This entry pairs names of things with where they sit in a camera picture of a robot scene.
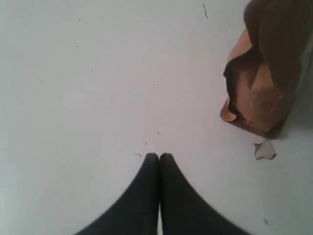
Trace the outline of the left gripper silver right finger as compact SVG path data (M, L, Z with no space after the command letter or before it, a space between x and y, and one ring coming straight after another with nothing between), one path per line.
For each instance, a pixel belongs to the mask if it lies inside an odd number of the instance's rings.
M245 231L215 211L186 180L174 157L159 159L164 235L243 235Z

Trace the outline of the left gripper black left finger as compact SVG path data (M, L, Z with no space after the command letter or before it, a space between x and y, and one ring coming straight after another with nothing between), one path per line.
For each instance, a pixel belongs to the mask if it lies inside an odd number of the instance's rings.
M159 159L148 153L124 193L78 235L156 235L159 213Z

